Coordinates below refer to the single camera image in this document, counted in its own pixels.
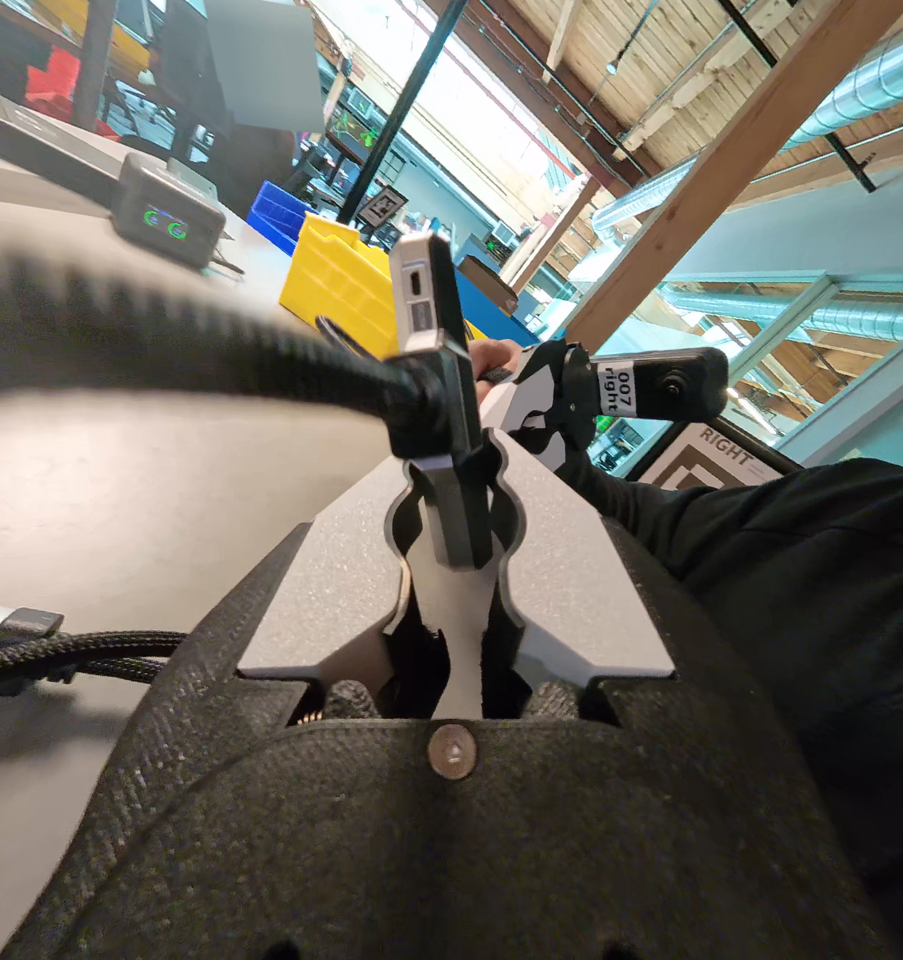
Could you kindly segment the yellow box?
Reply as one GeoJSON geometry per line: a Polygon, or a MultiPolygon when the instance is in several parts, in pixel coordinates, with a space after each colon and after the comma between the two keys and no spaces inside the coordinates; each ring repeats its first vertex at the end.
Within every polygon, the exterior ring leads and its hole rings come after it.
{"type": "MultiPolygon", "coordinates": [[[[88,1],[31,2],[64,37],[81,46],[87,23],[88,1]]],[[[138,75],[148,66],[147,46],[154,36],[153,6],[147,1],[117,1],[109,43],[109,66],[138,75]]]]}

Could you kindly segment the black white marker tag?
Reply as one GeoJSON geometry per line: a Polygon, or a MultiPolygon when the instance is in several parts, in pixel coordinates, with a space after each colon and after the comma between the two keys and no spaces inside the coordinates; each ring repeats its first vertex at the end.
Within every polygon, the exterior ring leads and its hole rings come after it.
{"type": "Polygon", "coordinates": [[[381,187],[356,211],[354,217],[371,232],[386,224],[407,203],[408,198],[394,186],[381,187]]]}

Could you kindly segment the yellow plastic bin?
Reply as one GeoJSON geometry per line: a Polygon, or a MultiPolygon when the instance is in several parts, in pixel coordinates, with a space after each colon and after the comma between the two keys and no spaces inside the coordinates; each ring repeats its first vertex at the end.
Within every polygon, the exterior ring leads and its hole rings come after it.
{"type": "Polygon", "coordinates": [[[412,307],[440,292],[459,306],[446,238],[433,231],[399,236],[391,253],[365,244],[357,229],[304,216],[278,303],[326,339],[377,360],[421,341],[412,307]]]}

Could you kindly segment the wooden post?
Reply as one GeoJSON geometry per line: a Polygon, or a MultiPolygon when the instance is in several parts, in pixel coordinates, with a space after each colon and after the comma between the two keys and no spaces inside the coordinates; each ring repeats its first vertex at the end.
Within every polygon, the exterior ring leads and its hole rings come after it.
{"type": "Polygon", "coordinates": [[[903,1],[830,2],[582,297],[567,337],[599,348],[902,16],[903,1]]]}

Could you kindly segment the red plastic bin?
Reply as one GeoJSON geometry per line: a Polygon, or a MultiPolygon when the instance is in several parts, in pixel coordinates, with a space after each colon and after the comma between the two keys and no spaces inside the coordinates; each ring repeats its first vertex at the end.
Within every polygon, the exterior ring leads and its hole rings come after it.
{"type": "Polygon", "coordinates": [[[45,68],[28,66],[24,105],[45,116],[74,124],[73,98],[80,73],[78,56],[54,45],[45,68]]]}

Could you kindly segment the black hdmi switch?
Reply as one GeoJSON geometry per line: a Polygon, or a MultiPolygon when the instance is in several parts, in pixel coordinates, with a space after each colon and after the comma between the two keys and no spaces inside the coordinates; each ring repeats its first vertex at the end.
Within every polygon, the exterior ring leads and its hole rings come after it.
{"type": "Polygon", "coordinates": [[[480,570],[492,558],[489,480],[477,388],[449,244],[410,233],[389,254],[397,355],[392,366],[423,390],[414,411],[389,425],[428,515],[437,562],[480,570]]]}

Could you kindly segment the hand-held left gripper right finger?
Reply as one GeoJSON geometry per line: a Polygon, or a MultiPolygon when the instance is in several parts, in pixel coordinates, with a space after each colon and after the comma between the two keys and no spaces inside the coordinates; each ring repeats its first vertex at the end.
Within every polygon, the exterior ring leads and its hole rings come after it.
{"type": "Polygon", "coordinates": [[[675,665],[599,512],[498,428],[492,531],[501,547],[481,646],[483,716],[520,716],[542,684],[674,677],[675,665]]]}

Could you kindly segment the black music stand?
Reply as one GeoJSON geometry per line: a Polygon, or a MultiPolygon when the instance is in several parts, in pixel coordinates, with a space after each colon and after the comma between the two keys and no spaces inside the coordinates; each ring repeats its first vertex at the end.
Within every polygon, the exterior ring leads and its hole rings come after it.
{"type": "Polygon", "coordinates": [[[167,1],[151,46],[158,91],[175,116],[171,157],[187,162],[198,126],[213,134],[231,117],[215,65],[208,18],[187,1],[167,1]]]}

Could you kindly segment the grey power bank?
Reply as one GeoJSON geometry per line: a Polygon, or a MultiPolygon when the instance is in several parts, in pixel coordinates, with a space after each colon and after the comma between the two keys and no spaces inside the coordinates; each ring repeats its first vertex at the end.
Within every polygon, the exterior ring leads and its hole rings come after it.
{"type": "Polygon", "coordinates": [[[109,215],[123,239],[195,270],[212,263],[227,223],[215,197],[136,151],[122,161],[109,215]]]}

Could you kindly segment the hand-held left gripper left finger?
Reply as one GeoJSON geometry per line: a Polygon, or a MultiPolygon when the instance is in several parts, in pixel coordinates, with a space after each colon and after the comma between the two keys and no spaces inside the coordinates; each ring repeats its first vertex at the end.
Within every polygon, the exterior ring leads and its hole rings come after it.
{"type": "Polygon", "coordinates": [[[244,679],[361,683],[383,714],[434,714],[450,678],[408,559],[423,531],[405,463],[386,459],[301,537],[237,664],[244,679]]]}

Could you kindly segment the person's right hand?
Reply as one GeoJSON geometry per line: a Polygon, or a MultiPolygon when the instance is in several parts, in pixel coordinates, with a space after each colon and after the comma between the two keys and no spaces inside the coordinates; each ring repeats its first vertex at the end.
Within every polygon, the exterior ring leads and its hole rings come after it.
{"type": "Polygon", "coordinates": [[[469,343],[474,390],[479,405],[497,386],[516,377],[522,354],[521,345],[512,340],[479,339],[469,343]]]}

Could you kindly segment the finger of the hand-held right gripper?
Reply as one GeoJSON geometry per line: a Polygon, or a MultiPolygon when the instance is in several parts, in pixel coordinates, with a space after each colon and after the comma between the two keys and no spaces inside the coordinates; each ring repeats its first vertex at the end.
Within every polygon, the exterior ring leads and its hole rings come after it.
{"type": "Polygon", "coordinates": [[[554,375],[542,367],[493,386],[483,400],[483,426],[497,429],[534,457],[565,457],[554,375]]]}

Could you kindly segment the cardboard box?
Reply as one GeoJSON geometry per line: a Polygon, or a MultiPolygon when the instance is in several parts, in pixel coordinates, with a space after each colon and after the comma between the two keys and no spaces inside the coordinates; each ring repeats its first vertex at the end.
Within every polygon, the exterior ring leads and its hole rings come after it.
{"type": "Polygon", "coordinates": [[[473,254],[462,257],[457,264],[458,273],[474,285],[483,296],[502,313],[513,316],[518,307],[519,295],[499,274],[473,254]]]}

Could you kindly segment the blue plastic bin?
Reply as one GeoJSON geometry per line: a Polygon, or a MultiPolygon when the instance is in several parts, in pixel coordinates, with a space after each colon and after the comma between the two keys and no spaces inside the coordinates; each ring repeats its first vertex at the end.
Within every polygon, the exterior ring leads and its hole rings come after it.
{"type": "Polygon", "coordinates": [[[291,257],[308,213],[314,213],[314,209],[307,203],[266,180],[254,198],[246,223],[291,257]]]}

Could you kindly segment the black power adapter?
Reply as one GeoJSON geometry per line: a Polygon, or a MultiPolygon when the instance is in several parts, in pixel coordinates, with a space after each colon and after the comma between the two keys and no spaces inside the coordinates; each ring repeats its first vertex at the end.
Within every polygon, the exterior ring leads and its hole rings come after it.
{"type": "Polygon", "coordinates": [[[109,208],[122,161],[0,95],[0,157],[109,208]]]}

